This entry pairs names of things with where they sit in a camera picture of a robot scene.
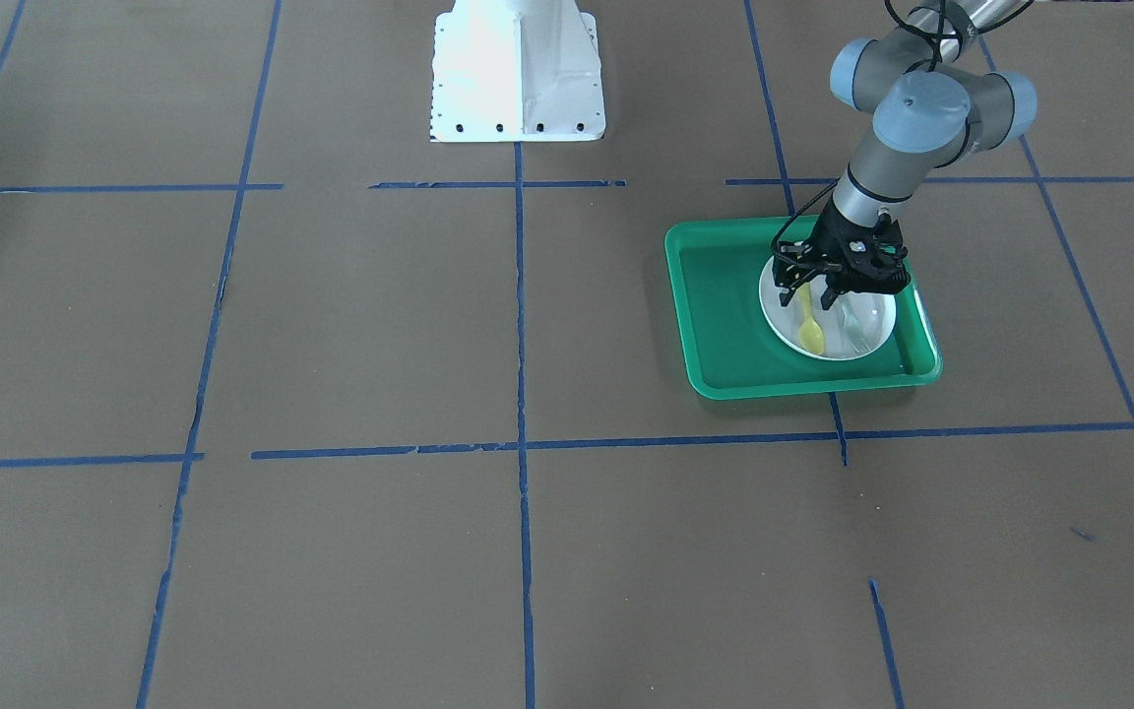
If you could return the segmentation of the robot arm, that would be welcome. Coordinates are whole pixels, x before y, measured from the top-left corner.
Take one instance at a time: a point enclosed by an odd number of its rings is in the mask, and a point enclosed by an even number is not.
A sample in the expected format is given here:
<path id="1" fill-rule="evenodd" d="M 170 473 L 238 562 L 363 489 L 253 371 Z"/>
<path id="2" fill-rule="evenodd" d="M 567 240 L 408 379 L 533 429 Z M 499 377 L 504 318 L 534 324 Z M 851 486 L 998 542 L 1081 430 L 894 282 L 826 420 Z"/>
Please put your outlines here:
<path id="1" fill-rule="evenodd" d="M 902 211 L 928 174 L 1025 135 L 1036 120 L 1036 87 L 1012 71 L 973 75 L 957 60 L 980 37 L 1026 12 L 1026 1 L 886 5 L 895 26 L 858 39 L 833 59 L 831 91 L 870 116 L 809 236 L 771 240 L 769 282 L 779 305 L 823 279 L 822 309 L 850 292 L 895 295 L 909 286 Z"/>

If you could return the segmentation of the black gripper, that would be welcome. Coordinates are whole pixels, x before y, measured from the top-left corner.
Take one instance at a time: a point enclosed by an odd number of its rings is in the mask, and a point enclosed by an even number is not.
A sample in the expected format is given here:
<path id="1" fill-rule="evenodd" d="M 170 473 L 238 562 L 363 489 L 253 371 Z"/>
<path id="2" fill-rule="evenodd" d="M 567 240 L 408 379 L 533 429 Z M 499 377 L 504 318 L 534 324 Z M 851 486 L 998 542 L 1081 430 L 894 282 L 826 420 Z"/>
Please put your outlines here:
<path id="1" fill-rule="evenodd" d="M 833 202 L 816 216 L 804 239 L 782 239 L 799 219 L 792 216 L 775 234 L 775 287 L 780 309 L 788 309 L 799 288 L 818 277 L 826 279 L 820 296 L 823 311 L 847 292 L 902 294 L 909 286 L 908 248 L 899 221 L 878 216 L 874 223 L 852 222 Z"/>

